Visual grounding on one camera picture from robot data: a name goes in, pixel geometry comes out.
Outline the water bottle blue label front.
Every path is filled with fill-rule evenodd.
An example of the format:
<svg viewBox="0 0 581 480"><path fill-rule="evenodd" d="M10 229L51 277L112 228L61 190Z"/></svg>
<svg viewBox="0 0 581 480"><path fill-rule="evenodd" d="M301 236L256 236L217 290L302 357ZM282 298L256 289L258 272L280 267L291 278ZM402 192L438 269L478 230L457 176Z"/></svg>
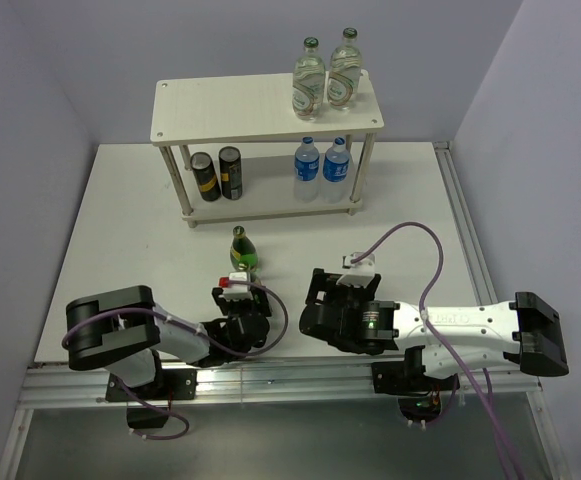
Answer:
<svg viewBox="0 0 581 480"><path fill-rule="evenodd" d="M311 202L318 196L320 154L312 137L304 137L294 155L294 197Z"/></svg>

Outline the green Perrier bottle front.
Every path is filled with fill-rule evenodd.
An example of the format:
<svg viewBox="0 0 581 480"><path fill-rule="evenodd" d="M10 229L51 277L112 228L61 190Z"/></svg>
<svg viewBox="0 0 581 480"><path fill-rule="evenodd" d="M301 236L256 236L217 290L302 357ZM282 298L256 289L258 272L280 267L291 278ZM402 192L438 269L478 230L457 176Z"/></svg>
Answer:
<svg viewBox="0 0 581 480"><path fill-rule="evenodd" d="M249 287L249 289L250 292L252 293L253 300L256 303L261 303L262 299L265 297L265 292L261 289L262 283L258 278L257 274L254 272L250 272L249 281L251 282L251 286Z"/></svg>

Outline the black can left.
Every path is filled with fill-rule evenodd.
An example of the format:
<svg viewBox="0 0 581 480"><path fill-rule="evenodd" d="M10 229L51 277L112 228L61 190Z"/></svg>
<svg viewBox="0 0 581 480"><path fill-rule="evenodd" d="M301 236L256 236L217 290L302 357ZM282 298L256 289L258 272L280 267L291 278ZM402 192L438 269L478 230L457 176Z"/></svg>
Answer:
<svg viewBox="0 0 581 480"><path fill-rule="evenodd" d="M212 157L206 152L194 153L191 157L191 168L201 198L206 202L218 200L221 189Z"/></svg>

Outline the aluminium rail frame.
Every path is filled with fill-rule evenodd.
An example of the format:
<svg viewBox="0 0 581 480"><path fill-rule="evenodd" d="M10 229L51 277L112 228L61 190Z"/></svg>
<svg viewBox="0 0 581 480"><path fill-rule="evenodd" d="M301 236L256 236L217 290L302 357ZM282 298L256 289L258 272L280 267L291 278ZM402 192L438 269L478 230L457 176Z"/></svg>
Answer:
<svg viewBox="0 0 581 480"><path fill-rule="evenodd" d="M469 210L446 142L381 142L374 148L370 185L385 207L370 206L355 216L286 217L276 231L255 221L256 244L269 250L305 232L325 237L340 229L354 246L375 241L401 219L429 221L445 251L442 278L432 299L448 304L487 303L496 298ZM149 284L158 299L184 317L199 311L191 298L206 299L209 281L224 260L218 255L226 235L223 224L189 228L175 216L172 185L155 148L139 144L101 146L41 334L33 365L27 370L15 416L0 461L0 478L130 478L143 467L167 477L185 477L184 455L211 428L195 423L191 437L171 442L131 439L120 419L121 405L104 398L107 373L73 372L58 343L65 306L109 281ZM208 261L205 280L191 284L189 249ZM198 374L193 400L185 411L233 405L247 414L279 413L287 407L310 411L374 398L371 359L332 353L291 325L274 353L249 362L211 368Z"/></svg>

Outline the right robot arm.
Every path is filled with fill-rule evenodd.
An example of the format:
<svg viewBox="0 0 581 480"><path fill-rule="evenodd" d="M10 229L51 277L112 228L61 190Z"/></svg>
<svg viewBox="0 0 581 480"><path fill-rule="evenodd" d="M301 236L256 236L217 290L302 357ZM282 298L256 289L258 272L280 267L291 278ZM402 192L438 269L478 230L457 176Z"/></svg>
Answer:
<svg viewBox="0 0 581 480"><path fill-rule="evenodd" d="M464 369L518 365L526 375L569 372L556 310L532 292L477 307L429 307L375 297L381 277L348 268L342 274L315 269L301 314L302 334L339 351L360 355L397 352L397 377L427 388Z"/></svg>

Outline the green glass bottle back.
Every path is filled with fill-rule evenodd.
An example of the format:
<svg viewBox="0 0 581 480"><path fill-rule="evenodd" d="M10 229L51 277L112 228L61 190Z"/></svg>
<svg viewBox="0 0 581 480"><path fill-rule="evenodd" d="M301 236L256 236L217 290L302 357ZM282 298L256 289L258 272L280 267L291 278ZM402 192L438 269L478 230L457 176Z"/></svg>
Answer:
<svg viewBox="0 0 581 480"><path fill-rule="evenodd" d="M259 258L256 247L247 237L245 228L241 225L233 228L230 260L236 270L254 272L258 268Z"/></svg>

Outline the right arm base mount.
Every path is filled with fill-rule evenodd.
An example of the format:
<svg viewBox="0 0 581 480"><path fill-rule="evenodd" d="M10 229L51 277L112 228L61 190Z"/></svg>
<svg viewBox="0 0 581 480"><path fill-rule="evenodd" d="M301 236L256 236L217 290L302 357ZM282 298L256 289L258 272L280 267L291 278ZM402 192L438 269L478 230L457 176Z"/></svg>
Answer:
<svg viewBox="0 0 581 480"><path fill-rule="evenodd" d="M407 422L425 424L442 417L459 387L457 375L444 379L408 372L405 361L373 362L373 389L376 394L396 396L401 415Z"/></svg>

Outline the clear glass bottle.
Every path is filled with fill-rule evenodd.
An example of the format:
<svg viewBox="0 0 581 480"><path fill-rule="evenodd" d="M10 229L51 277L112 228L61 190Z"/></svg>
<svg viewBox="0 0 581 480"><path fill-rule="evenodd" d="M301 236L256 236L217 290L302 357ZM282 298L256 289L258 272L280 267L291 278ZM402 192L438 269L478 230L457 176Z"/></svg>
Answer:
<svg viewBox="0 0 581 480"><path fill-rule="evenodd" d="M322 107L325 91L326 69L319 55L319 41L306 37L304 52L296 60L292 80L292 107L303 120L314 120Z"/></svg>
<svg viewBox="0 0 581 480"><path fill-rule="evenodd" d="M362 54L357 46L358 31L346 27L342 41L330 58L327 99L332 108L349 109L355 100L362 69Z"/></svg>

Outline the black can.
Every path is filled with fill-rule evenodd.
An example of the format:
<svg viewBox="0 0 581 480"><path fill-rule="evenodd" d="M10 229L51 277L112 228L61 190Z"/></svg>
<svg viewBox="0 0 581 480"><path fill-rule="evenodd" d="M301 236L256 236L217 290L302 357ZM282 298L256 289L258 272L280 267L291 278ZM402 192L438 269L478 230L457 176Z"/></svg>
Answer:
<svg viewBox="0 0 581 480"><path fill-rule="evenodd" d="M201 198L206 202L218 200L221 189L212 157L206 152L194 153L191 157L191 168Z"/></svg>
<svg viewBox="0 0 581 480"><path fill-rule="evenodd" d="M243 194L241 153L233 146L219 151L219 167L222 195L228 200L239 200Z"/></svg>

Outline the water bottle blue label back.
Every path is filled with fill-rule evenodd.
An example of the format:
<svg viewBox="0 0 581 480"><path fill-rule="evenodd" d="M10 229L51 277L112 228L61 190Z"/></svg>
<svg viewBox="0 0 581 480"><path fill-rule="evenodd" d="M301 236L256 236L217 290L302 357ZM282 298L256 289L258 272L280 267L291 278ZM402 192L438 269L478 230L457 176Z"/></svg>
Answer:
<svg viewBox="0 0 581 480"><path fill-rule="evenodd" d="M350 153L344 137L334 139L324 154L320 194L327 203L338 203L346 192Z"/></svg>

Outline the white two-tier shelf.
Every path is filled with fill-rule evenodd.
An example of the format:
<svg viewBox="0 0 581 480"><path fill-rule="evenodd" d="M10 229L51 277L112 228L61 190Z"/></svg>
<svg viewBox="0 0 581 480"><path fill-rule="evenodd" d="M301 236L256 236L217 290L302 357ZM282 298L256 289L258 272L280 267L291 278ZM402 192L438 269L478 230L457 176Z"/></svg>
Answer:
<svg viewBox="0 0 581 480"><path fill-rule="evenodd" d="M320 213L353 215L361 209L376 135L384 126L369 73L362 72L351 109L324 106L314 121L293 113L291 82L289 73L157 82L150 141L166 164L189 227ZM326 141L344 137L347 148L358 153L344 183L343 200L303 203L294 198L294 151L305 136ZM241 151L243 196L206 202L191 173L191 155L207 151L216 157L223 146Z"/></svg>

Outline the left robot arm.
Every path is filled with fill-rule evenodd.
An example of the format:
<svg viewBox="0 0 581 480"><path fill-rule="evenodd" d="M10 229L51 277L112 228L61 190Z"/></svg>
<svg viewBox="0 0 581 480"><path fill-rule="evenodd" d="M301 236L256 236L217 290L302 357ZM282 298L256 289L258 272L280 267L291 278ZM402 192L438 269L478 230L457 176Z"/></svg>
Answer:
<svg viewBox="0 0 581 480"><path fill-rule="evenodd" d="M272 316L267 295L250 286L238 294L215 287L220 318L191 323L157 305L152 289L136 285L78 298L66 306L62 347L73 371L106 369L142 399L165 386L161 352L199 368L240 360L262 348Z"/></svg>

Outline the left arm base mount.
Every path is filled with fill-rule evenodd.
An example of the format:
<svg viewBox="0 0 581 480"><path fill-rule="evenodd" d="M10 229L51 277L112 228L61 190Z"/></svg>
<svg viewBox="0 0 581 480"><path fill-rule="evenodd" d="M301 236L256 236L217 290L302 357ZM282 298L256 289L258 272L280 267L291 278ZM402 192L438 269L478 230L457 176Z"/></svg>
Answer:
<svg viewBox="0 0 581 480"><path fill-rule="evenodd" d="M171 411L174 401L193 400L196 386L196 369L166 369L159 372L152 383L130 388L130 391L146 403L164 401L166 403L164 409ZM141 403L137 406L128 406L127 404L134 402L134 399L124 390L121 380L113 374L109 376L105 401L111 404L125 404L128 427L148 435L156 435L170 419L166 413L156 412Z"/></svg>

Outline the black can right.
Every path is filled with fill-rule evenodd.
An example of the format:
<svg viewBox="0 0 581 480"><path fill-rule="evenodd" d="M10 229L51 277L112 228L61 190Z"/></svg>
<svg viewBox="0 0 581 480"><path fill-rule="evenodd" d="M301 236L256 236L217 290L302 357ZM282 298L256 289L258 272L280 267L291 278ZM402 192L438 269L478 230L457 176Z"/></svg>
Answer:
<svg viewBox="0 0 581 480"><path fill-rule="evenodd" d="M222 195L228 200L239 200L243 194L241 153L233 146L219 151L219 167Z"/></svg>

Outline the water bottle blue label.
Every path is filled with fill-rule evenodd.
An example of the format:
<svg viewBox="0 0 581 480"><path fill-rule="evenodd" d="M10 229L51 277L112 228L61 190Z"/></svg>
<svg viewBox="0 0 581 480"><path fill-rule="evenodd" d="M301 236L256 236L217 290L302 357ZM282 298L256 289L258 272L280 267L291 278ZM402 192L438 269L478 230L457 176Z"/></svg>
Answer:
<svg viewBox="0 0 581 480"><path fill-rule="evenodd" d="M320 194L327 203L338 203L346 192L350 153L344 137L334 139L324 154Z"/></svg>
<svg viewBox="0 0 581 480"><path fill-rule="evenodd" d="M294 197L311 202L318 196L320 154L312 137L304 137L294 155Z"/></svg>

